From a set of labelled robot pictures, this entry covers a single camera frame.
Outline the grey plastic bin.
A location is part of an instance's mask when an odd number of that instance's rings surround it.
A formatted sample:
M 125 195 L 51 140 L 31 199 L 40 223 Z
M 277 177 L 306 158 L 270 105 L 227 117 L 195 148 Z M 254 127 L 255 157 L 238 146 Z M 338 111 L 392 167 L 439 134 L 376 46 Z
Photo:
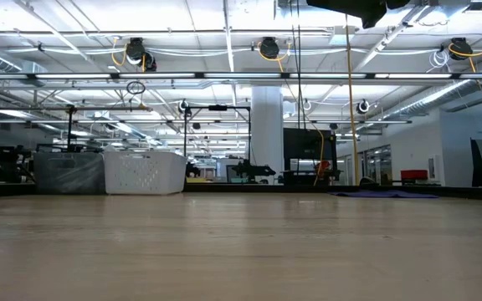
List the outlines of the grey plastic bin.
M 99 153 L 35 153 L 33 171 L 39 194 L 105 194 L 104 157 Z

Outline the black screen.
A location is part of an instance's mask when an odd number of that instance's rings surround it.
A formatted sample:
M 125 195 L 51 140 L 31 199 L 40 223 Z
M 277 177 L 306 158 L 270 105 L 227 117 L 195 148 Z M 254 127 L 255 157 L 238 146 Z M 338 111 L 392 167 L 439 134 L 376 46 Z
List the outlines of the black screen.
M 330 161 L 337 166 L 336 135 L 331 130 L 284 128 L 284 167 L 294 170 L 292 160 Z

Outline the black neighbouring rig frame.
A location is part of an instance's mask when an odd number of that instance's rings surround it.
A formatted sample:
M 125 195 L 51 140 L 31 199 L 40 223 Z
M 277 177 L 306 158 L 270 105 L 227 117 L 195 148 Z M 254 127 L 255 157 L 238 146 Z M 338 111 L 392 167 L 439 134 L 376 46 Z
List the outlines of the black neighbouring rig frame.
M 151 143 L 153 139 L 142 130 L 136 128 L 139 120 L 111 117 L 111 113 L 136 113 L 138 111 L 151 112 L 151 108 L 139 106 L 33 106 L 22 108 L 0 107 L 0 125 L 22 125 L 28 127 L 44 127 L 47 130 L 60 130 L 66 135 L 67 146 L 72 140 L 80 137 L 88 140 L 107 137 L 107 134 L 96 130 L 95 127 L 111 127 L 113 131 L 120 131 L 136 142 Z
M 236 105 L 204 105 L 204 106 L 191 106 L 188 105 L 186 102 L 183 102 L 185 104 L 185 108 L 183 109 L 183 155 L 187 156 L 187 124 L 192 121 L 194 117 L 196 117 L 202 110 L 208 110 L 208 111 L 217 111 L 217 112 L 222 112 L 222 111 L 227 111 L 227 110 L 233 110 L 234 112 L 238 113 L 242 119 L 248 124 L 248 133 L 245 135 L 248 139 L 248 156 L 247 159 L 250 160 L 250 155 L 251 155 L 251 143 L 252 143 L 252 121 L 251 121 L 251 109 L 247 106 L 236 106 Z M 239 110 L 247 110 L 248 112 L 248 118 L 245 118 Z

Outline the navy blue mat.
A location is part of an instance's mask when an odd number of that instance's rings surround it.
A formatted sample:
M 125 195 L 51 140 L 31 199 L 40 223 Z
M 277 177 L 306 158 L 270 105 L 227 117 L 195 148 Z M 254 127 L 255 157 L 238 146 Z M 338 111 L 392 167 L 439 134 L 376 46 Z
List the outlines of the navy blue mat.
M 333 196 L 357 197 L 357 198 L 407 198 L 407 199 L 434 199 L 435 195 L 411 193 L 405 191 L 340 191 L 331 192 Z

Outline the red box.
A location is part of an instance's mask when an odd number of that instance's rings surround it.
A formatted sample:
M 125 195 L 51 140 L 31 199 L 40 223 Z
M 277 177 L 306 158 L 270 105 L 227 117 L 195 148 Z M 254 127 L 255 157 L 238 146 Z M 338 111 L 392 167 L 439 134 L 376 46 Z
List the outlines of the red box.
M 401 170 L 402 181 L 426 181 L 428 179 L 427 170 Z

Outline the white perforated plastic basket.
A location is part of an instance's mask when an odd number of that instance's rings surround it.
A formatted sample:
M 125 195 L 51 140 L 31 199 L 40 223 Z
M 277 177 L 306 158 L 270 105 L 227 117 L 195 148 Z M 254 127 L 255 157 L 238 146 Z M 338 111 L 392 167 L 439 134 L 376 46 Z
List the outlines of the white perforated plastic basket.
M 107 194 L 169 195 L 183 190 L 185 156 L 167 151 L 110 151 L 103 160 Z

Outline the white building column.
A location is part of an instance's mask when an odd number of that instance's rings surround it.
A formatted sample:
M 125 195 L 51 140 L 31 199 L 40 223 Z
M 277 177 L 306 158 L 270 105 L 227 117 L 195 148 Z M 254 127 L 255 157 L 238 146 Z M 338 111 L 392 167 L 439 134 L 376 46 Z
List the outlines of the white building column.
M 256 166 L 268 166 L 274 176 L 257 176 L 256 181 L 275 184 L 284 169 L 283 95 L 278 86 L 254 86 L 251 95 L 251 155 Z

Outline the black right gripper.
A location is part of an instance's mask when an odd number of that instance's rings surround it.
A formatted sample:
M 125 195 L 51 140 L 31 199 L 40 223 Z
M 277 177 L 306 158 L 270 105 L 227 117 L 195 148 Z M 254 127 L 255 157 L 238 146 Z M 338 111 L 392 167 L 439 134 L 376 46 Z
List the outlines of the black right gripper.
M 387 9 L 398 9 L 411 0 L 306 0 L 307 4 L 361 19 L 362 27 L 373 28 L 387 13 Z

